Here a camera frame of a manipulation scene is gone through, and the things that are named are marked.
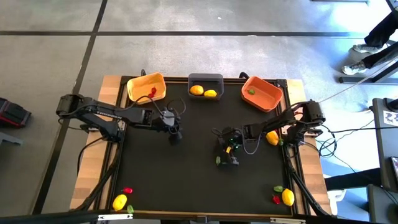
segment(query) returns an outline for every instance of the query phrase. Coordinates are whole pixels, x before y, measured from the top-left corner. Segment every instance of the black cable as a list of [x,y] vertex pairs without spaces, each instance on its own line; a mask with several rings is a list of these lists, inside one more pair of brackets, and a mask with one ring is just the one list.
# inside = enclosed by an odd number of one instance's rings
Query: black cable
[[155,103],[154,99],[152,99],[152,98],[149,97],[149,96],[141,96],[141,97],[138,98],[136,101],[133,101],[132,104],[131,104],[130,106],[128,106],[128,107],[126,107],[126,108],[116,109],[115,111],[125,111],[125,110],[128,110],[128,109],[131,109],[131,108],[132,108],[133,106],[135,106],[135,105],[138,103],[138,101],[141,100],[142,98],[148,98],[148,99],[154,104],[154,106],[156,107],[156,110],[161,114],[162,111],[159,109],[159,107],[158,107],[157,104]]
[[[176,101],[176,100],[180,100],[180,102],[181,102],[182,105],[183,105],[183,110],[182,110],[181,113],[179,113],[177,110],[175,110],[175,109],[173,109],[173,108],[169,108],[169,105],[170,105],[172,102]],[[185,113],[185,111],[187,110],[187,106],[186,106],[185,102],[182,100],[181,97],[178,98],[178,99],[170,100],[170,101],[166,104],[166,108],[167,108],[168,111],[175,111],[175,113],[176,113],[177,115],[176,115],[176,116],[164,116],[165,118],[176,118],[176,117],[179,117],[179,116],[181,116],[181,114]]]
[[120,145],[119,145],[116,148],[116,152],[115,152],[115,155],[113,157],[113,161],[112,161],[111,165],[109,165],[108,170],[105,172],[104,176],[102,176],[102,178],[100,178],[100,180],[98,181],[97,185],[91,191],[89,196],[75,210],[87,211],[90,208],[90,205],[93,203],[94,199],[98,196],[98,194],[103,189],[105,183],[108,181],[108,179],[111,177],[111,175],[115,172],[116,168],[118,167],[117,164],[119,162],[120,153],[121,153],[121,148],[120,148]]
[[289,106],[287,109],[292,108],[293,106],[298,105],[298,104],[301,104],[301,103],[308,103],[308,101],[302,101],[302,102],[294,103],[294,104],[292,104],[291,106]]
[[297,147],[297,146],[292,147],[293,152],[294,152],[293,156],[290,155],[289,147],[287,147],[286,144],[283,144],[282,148],[285,150],[285,156],[288,159],[295,158],[299,154],[299,147]]
[[[373,121],[374,121],[374,120],[370,121],[368,124],[365,124],[364,126],[358,128],[358,129],[353,129],[352,132],[343,135],[342,137],[340,137],[340,138],[337,139],[337,140],[336,140],[336,136],[334,135],[335,132],[334,132],[334,131],[330,131],[330,129],[329,129],[328,127],[326,127],[325,125],[322,125],[323,127],[327,128],[328,132],[331,133],[331,135],[332,135],[333,138],[327,139],[326,141],[318,141],[318,140],[317,140],[317,142],[319,142],[320,144],[322,144],[322,145],[321,145],[321,148],[319,149],[319,155],[322,156],[322,157],[325,157],[325,158],[332,157],[332,156],[335,154],[335,151],[336,151],[336,149],[337,149],[337,142],[338,142],[338,141],[340,141],[341,139],[343,139],[343,138],[346,137],[346,136],[349,136],[350,134],[353,134],[355,131],[363,130],[364,127],[368,126],[368,125],[371,124]],[[333,150],[332,150],[329,154],[326,154],[326,155],[322,154],[322,150],[328,149],[329,146],[331,146],[332,144],[335,145],[334,148],[333,148]]]
[[[329,129],[328,127],[326,127],[325,125],[322,125],[322,126],[323,126],[324,128],[326,128],[326,129],[330,132],[330,129]],[[331,132],[330,132],[330,134],[331,134],[332,138],[330,138],[330,139],[328,139],[328,140],[326,140],[326,141],[324,141],[324,142],[322,143],[321,148],[318,150],[319,156],[322,156],[322,157],[331,157],[331,156],[335,155],[335,152],[336,152],[336,150],[337,150],[337,140],[336,140],[336,136],[335,136],[334,133],[331,133]],[[329,146],[331,146],[332,144],[334,144],[334,147],[333,147],[333,150],[330,151],[330,150],[329,150]],[[329,154],[326,154],[326,155],[322,154],[322,150],[324,150],[324,149],[327,149],[330,153],[329,153]]]
[[[319,152],[318,148],[317,148],[316,146],[314,146],[313,144],[311,144],[311,143],[309,143],[309,142],[306,142],[306,144],[312,146],[315,150],[317,150],[317,151]],[[358,174],[358,175],[360,175],[361,177],[364,177],[364,178],[368,179],[370,182],[373,182],[372,178],[370,178],[370,177],[368,177],[368,176],[366,176],[366,175],[364,175],[364,174],[361,174],[361,173],[356,172],[348,163],[346,163],[345,161],[343,161],[342,159],[340,159],[339,157],[337,157],[334,153],[333,153],[333,156],[334,156],[336,159],[338,159],[339,161],[341,161],[342,163],[346,164],[355,174]],[[392,203],[398,205],[398,200],[395,198],[395,196],[393,196],[389,191],[387,191],[386,189],[384,189],[383,186],[380,186],[380,185],[378,185],[378,184],[375,184],[375,185],[378,186],[378,187],[380,187],[381,189],[383,189],[384,193],[385,193],[385,194],[387,195],[387,197],[392,201]]]
[[[61,120],[63,120],[63,119],[62,119],[62,118],[59,118],[59,119],[58,119],[58,124],[61,124],[61,125],[62,125]],[[84,131],[84,130],[81,129],[81,128],[74,128],[74,127],[71,127],[71,126],[68,126],[68,128],[73,129],[73,130],[78,130],[78,131]]]
[[318,148],[317,148],[316,146],[314,146],[313,144],[311,144],[311,143],[309,143],[309,142],[304,142],[304,144],[313,147],[316,151],[318,150]]
[[354,131],[352,131],[352,132],[350,132],[350,133],[348,133],[348,134],[343,135],[341,138],[337,139],[337,141],[340,141],[340,140],[341,140],[342,138],[344,138],[345,136],[349,136],[350,134],[353,134],[353,133],[356,132],[356,131],[362,130],[363,128],[365,128],[366,126],[368,126],[369,124],[371,124],[373,121],[374,121],[374,119],[371,120],[368,124],[365,124],[364,126],[360,127],[358,130],[354,130]]
[[346,131],[360,131],[360,130],[380,130],[380,129],[392,129],[392,128],[398,128],[398,127],[380,127],[380,128],[356,128],[356,129],[347,129],[347,130],[341,130],[341,131],[330,131],[330,133],[342,133]]
[[181,112],[181,113],[178,113],[176,110],[174,110],[174,111],[176,112],[176,114],[177,114],[176,116],[163,116],[162,111],[161,111],[160,108],[157,106],[157,103],[156,103],[151,97],[149,97],[149,96],[142,96],[142,97],[138,98],[136,101],[133,101],[132,105],[130,105],[130,106],[126,107],[126,108],[116,109],[115,111],[125,111],[125,110],[128,110],[128,109],[132,108],[133,106],[135,106],[135,105],[137,104],[137,102],[138,102],[139,100],[141,100],[142,98],[148,98],[148,99],[152,102],[152,104],[156,107],[156,110],[159,112],[159,114],[160,114],[162,117],[165,117],[165,118],[176,118],[176,117],[179,117],[179,116],[181,116],[181,115],[185,112],[185,110],[187,110],[187,106],[186,106],[185,102],[184,102],[184,101],[182,100],[182,98],[180,97],[180,98],[178,98],[178,99],[173,99],[173,100],[169,101],[169,102],[167,103],[167,105],[166,105],[166,108],[167,108],[169,111],[172,111],[173,109],[169,109],[169,105],[170,105],[172,102],[176,101],[176,100],[180,100],[181,103],[182,103],[182,105],[183,105],[183,110],[182,110],[182,112]]
[[80,150],[79,158],[78,158],[78,160],[77,160],[77,174],[79,174],[79,170],[80,170],[80,160],[81,160],[81,156],[83,155],[84,150],[85,150],[86,148],[90,147],[92,144],[98,142],[98,141],[101,140],[101,139],[104,139],[104,137],[100,137],[100,138],[98,138],[98,139],[95,139],[94,141],[92,141],[92,142],[88,143],[87,145],[85,145],[85,146],[83,147],[83,149]]
[[227,132],[225,132],[225,133],[222,133],[220,130],[217,130],[216,128],[212,128],[212,129],[211,129],[211,132],[212,132],[213,134],[217,135],[218,137],[222,137],[223,135],[232,133],[232,132],[234,132],[234,131],[239,131],[239,133],[241,133],[241,136],[242,136],[242,143],[243,143],[243,150],[244,150],[244,152],[245,152],[247,155],[253,155],[254,153],[257,152],[257,149],[259,148],[259,145],[260,145],[260,140],[261,140],[262,133],[260,133],[260,135],[259,135],[259,137],[258,137],[258,139],[257,139],[257,145],[256,145],[256,147],[254,148],[254,150],[253,150],[252,152],[248,152],[248,150],[246,149],[246,145],[245,145],[246,140],[245,140],[245,138],[244,138],[244,134],[243,134],[243,131],[242,131],[242,130],[240,130],[240,129],[238,129],[238,128],[233,128],[233,129],[230,130],[230,131],[227,131]]

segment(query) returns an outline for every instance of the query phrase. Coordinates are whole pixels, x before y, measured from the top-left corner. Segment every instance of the person's leg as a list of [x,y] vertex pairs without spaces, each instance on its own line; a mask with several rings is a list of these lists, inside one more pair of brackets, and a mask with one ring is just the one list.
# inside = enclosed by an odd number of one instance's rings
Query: person's leg
[[398,42],[394,43],[390,47],[380,51],[377,54],[367,56],[360,62],[352,65],[346,65],[341,70],[346,75],[354,75],[355,73],[365,72],[367,68],[373,68],[376,65],[380,65],[384,62],[388,62],[398,57]]
[[365,37],[365,43],[370,47],[382,47],[396,29],[398,29],[398,20],[393,13],[390,13]]
[[380,52],[396,29],[398,29],[398,20],[390,13],[365,37],[366,44],[356,44],[353,46],[353,50],[372,54]]
[[362,61],[364,62],[366,68],[373,68],[376,65],[393,60],[396,56],[398,56],[398,42],[377,54],[367,56],[366,58],[362,59]]

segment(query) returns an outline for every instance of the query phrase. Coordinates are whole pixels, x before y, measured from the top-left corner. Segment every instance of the black mat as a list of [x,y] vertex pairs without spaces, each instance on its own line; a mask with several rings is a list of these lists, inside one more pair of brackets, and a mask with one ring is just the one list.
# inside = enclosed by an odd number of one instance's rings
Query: black mat
[[220,101],[198,101],[188,97],[186,83],[168,83],[167,96],[156,102],[164,106],[184,99],[183,139],[171,146],[167,133],[128,128],[113,198],[123,187],[132,187],[134,193],[127,197],[135,210],[291,215],[290,207],[271,200],[273,186],[287,185],[279,147],[262,140],[255,155],[236,153],[238,167],[220,169],[215,164],[211,128],[240,127],[276,115],[244,102],[241,87],[225,84]]

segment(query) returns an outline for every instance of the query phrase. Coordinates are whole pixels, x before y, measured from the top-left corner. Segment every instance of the plastic container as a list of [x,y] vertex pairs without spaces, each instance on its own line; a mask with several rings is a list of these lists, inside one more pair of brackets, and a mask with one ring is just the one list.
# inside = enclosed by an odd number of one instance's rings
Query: plastic container
[[[205,97],[196,96],[189,92],[194,85],[201,85],[204,91],[215,90],[217,92],[216,97]],[[190,98],[198,100],[220,100],[224,93],[224,78],[222,74],[211,74],[211,73],[192,73],[188,76],[188,95]]]
[[[147,96],[151,93],[152,88],[156,88],[156,93],[152,99],[161,100],[166,96],[166,83],[164,82],[163,75],[159,72],[144,75],[137,78],[132,78],[127,82],[127,92],[132,101],[137,101],[142,96]],[[144,97],[140,99],[137,104],[142,105],[150,102],[150,99]]]
[[[254,94],[249,94],[249,90],[254,90]],[[282,90],[259,77],[250,77],[242,87],[242,99],[264,112],[273,110],[282,95]]]

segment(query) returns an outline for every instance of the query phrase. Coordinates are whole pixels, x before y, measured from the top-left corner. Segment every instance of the yellow fruit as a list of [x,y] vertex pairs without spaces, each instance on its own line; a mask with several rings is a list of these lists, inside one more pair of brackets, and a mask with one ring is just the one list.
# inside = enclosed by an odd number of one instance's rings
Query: yellow fruit
[[278,137],[278,134],[276,133],[276,131],[268,132],[266,135],[266,139],[269,142],[269,144],[271,144],[273,146],[278,145],[279,137]]
[[112,207],[115,211],[119,211],[122,210],[122,208],[124,207],[124,205],[127,202],[127,197],[124,194],[118,195],[112,204]]
[[191,87],[191,89],[189,89],[189,92],[195,96],[200,96],[203,94],[204,90],[202,86],[194,85],[193,87]]
[[294,194],[291,190],[285,189],[282,192],[282,200],[284,201],[285,205],[292,206],[294,203]]
[[216,97],[217,96],[217,92],[214,90],[207,90],[205,92],[205,97]]

